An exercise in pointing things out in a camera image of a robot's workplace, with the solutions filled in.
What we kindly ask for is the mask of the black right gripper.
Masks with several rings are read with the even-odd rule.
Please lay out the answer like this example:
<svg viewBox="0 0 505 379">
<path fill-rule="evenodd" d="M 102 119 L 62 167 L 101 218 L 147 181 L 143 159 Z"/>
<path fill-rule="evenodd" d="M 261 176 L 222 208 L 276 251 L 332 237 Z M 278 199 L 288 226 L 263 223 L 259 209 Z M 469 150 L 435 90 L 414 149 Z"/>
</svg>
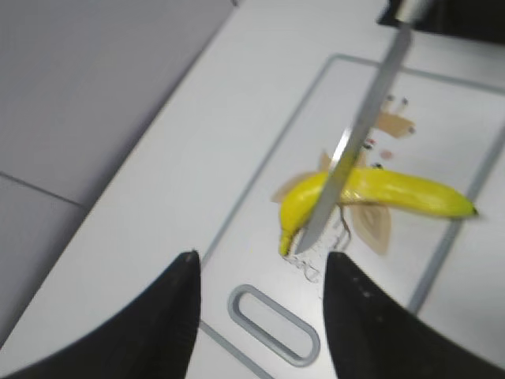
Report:
<svg viewBox="0 0 505 379">
<path fill-rule="evenodd" d="M 377 23 L 393 28 L 409 24 L 419 32 L 502 43 L 504 1 L 389 1 Z"/>
</svg>

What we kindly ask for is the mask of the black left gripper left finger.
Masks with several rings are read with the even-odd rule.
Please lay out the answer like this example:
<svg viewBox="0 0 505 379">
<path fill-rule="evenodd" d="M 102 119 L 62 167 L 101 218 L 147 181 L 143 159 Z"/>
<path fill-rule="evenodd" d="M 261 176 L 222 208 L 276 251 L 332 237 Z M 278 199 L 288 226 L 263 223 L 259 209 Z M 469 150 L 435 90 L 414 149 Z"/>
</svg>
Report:
<svg viewBox="0 0 505 379">
<path fill-rule="evenodd" d="M 184 378 L 200 307 L 200 257 L 191 250 L 98 328 L 10 377 Z"/>
</svg>

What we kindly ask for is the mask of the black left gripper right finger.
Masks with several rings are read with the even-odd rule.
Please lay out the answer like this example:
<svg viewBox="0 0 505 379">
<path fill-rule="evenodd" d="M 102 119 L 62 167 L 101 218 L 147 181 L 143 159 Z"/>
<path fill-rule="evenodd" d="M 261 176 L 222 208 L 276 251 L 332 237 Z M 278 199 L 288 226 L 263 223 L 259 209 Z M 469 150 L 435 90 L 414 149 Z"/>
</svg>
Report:
<svg viewBox="0 0 505 379">
<path fill-rule="evenodd" d="M 323 315 L 339 378 L 502 378 L 402 308 L 342 252 L 327 256 Z"/>
</svg>

